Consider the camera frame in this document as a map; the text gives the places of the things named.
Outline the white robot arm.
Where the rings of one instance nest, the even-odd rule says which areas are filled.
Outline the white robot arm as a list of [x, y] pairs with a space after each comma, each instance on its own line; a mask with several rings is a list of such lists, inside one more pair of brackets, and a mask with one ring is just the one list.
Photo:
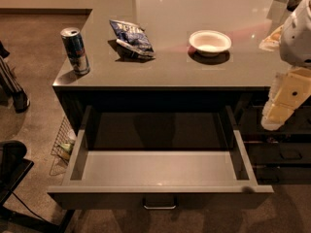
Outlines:
[[302, 0], [283, 25], [261, 41], [262, 50], [278, 50], [291, 65], [277, 73], [262, 110], [261, 126], [278, 130], [311, 96], [311, 0]]

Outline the white yellow gripper body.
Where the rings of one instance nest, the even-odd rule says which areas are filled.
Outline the white yellow gripper body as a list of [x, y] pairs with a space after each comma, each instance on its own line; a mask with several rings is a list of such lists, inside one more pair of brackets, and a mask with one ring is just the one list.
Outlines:
[[269, 100], [274, 106], [295, 110], [311, 93], [311, 70], [293, 67], [286, 74], [277, 73], [270, 87]]

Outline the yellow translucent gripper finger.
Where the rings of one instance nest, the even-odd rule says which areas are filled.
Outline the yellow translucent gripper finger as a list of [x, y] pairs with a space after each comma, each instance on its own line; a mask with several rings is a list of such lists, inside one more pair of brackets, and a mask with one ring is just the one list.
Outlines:
[[278, 130], [293, 113], [292, 109], [267, 101], [262, 110], [261, 126], [269, 131]]

